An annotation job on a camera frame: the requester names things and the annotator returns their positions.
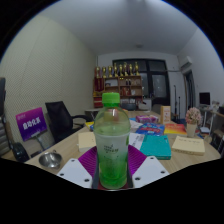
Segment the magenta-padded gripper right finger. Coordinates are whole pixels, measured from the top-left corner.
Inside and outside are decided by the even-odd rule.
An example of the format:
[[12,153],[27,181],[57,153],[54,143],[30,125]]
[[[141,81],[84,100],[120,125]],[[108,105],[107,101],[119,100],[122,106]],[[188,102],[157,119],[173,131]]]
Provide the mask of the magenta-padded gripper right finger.
[[169,172],[155,156],[146,156],[135,147],[128,146],[129,188],[140,188],[168,175]]

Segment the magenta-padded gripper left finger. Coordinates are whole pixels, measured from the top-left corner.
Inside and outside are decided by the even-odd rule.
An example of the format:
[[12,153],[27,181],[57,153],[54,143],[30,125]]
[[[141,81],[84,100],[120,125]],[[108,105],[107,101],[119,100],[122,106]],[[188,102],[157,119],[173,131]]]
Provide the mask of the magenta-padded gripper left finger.
[[97,148],[93,147],[80,158],[71,158],[59,171],[58,176],[78,186],[97,189],[98,172]]

